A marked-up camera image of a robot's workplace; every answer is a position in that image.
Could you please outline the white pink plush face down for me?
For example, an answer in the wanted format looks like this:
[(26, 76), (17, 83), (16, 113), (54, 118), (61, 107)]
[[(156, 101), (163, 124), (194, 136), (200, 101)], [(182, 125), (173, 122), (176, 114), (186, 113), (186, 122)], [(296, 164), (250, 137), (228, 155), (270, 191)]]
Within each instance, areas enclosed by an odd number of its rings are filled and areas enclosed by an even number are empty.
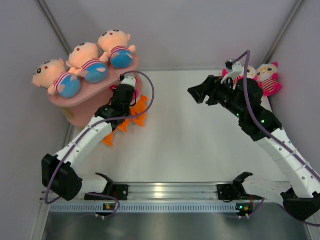
[[(114, 85), (111, 85), (111, 86), (109, 87), (109, 89), (110, 89), (111, 91), (114, 91), (118, 86), (119, 86), (119, 84), (114, 84)], [(138, 87), (136, 86), (135, 89), (134, 89), (134, 93), (133, 93), (133, 97), (132, 97), (132, 102), (136, 101), (137, 98), (139, 98), (139, 96), (140, 96), (140, 92), (139, 92)]]

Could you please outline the boy plush red dot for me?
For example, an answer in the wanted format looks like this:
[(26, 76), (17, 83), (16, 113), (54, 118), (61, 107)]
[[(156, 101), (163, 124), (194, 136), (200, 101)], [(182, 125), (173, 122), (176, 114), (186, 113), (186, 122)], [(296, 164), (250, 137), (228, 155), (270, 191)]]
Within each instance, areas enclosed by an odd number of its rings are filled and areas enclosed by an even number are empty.
[(98, 45), (103, 50), (103, 56), (115, 69), (128, 68), (134, 59), (135, 45), (129, 45), (131, 35), (121, 30), (109, 30), (98, 39)]

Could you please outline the boy plush black hair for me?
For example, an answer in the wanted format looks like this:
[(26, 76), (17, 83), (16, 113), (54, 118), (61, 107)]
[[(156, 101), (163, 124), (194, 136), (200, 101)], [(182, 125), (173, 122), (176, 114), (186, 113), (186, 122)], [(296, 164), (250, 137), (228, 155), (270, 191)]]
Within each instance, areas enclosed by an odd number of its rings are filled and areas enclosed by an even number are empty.
[(40, 65), (33, 74), (32, 83), (47, 89), (50, 96), (59, 95), (66, 99), (73, 98), (81, 88), (81, 80), (75, 74), (67, 72), (61, 58)]

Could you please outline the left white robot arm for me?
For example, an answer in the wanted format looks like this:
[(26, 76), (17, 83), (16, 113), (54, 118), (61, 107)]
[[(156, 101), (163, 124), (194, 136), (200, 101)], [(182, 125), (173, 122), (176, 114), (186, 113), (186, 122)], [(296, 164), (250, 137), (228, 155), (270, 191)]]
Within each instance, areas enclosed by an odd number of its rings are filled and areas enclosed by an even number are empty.
[(123, 80), (114, 90), (110, 103), (96, 111), (73, 141), (56, 154), (43, 157), (42, 184), (47, 191), (54, 192), (66, 201), (88, 193), (96, 193), (102, 200), (112, 196), (113, 187), (108, 184), (110, 178), (101, 173), (81, 175), (78, 171), (89, 153), (130, 116), (135, 87), (135, 78)]

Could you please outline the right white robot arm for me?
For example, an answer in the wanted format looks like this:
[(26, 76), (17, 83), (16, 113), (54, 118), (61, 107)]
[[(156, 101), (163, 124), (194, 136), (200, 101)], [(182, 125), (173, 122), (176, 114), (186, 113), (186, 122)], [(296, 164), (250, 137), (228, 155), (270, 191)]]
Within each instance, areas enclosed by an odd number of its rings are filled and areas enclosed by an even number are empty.
[(238, 125), (275, 162), (288, 182), (258, 177), (250, 172), (237, 176), (232, 184), (218, 186), (220, 200), (245, 200), (249, 196), (273, 201), (298, 221), (305, 221), (320, 209), (320, 181), (289, 140), (281, 122), (262, 106), (263, 90), (253, 79), (247, 85), (209, 75), (187, 91), (196, 103), (220, 104), (238, 118)]

